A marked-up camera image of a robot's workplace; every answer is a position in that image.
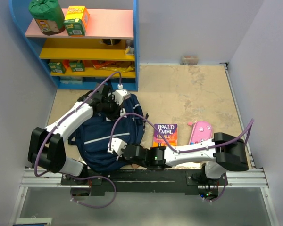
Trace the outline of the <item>navy blue backpack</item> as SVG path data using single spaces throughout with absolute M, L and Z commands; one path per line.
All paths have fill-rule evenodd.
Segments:
M 94 107 L 101 98 L 99 94 L 95 94 L 87 103 Z M 77 146 L 83 161 L 96 172 L 112 172 L 127 164 L 124 161 L 118 161 L 116 156 L 107 152 L 115 121 L 116 119 L 110 120 L 103 114 L 93 113 L 93 116 L 81 124 L 68 138 L 68 144 Z M 143 119 L 129 115 L 118 122 L 113 137 L 127 144 L 140 144 L 144 131 Z

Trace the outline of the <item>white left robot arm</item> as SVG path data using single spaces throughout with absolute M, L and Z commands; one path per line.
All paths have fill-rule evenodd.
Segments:
M 46 172 L 71 175 L 78 185 L 88 180 L 87 166 L 68 158 L 65 142 L 87 120 L 103 113 L 110 120 L 120 116 L 123 102 L 130 93 L 121 86 L 113 91 L 109 85 L 99 85 L 78 98 L 75 105 L 60 119 L 46 128 L 36 127 L 30 138 L 28 161 Z

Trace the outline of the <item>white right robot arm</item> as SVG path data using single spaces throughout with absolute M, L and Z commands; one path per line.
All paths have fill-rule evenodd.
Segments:
M 116 153 L 118 160 L 149 170 L 164 170 L 184 163 L 204 162 L 200 178 L 206 185 L 213 184 L 228 171 L 242 172 L 249 169 L 244 141 L 221 132 L 215 133 L 207 141 L 193 145 L 157 146 L 150 149 L 113 138 L 111 150 Z

